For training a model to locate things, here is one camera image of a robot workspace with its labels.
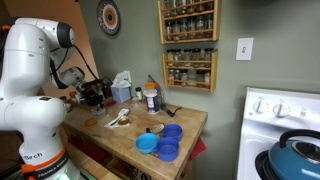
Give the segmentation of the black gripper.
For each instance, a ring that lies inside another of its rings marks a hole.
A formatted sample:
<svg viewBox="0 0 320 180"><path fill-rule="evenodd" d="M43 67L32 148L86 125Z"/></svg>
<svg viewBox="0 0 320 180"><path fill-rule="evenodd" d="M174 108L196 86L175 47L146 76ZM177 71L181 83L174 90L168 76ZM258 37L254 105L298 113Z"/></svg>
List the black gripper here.
<svg viewBox="0 0 320 180"><path fill-rule="evenodd" d="M111 96L110 83L103 79L90 82L81 82L79 85L80 94L85 103L90 106L104 107L104 100Z"/></svg>

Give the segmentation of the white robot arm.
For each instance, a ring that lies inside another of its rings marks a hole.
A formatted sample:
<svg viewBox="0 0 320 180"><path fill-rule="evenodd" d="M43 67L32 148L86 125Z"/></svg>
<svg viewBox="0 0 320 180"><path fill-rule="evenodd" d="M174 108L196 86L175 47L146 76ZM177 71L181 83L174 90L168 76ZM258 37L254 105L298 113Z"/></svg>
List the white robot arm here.
<svg viewBox="0 0 320 180"><path fill-rule="evenodd" d="M17 18L2 28L0 128L23 136L19 148L21 172L26 180L93 180L75 165L63 145L59 126L67 115L59 98L40 96L50 80L58 89L79 88L84 72L60 66L75 46L73 29L46 19Z"/></svg>

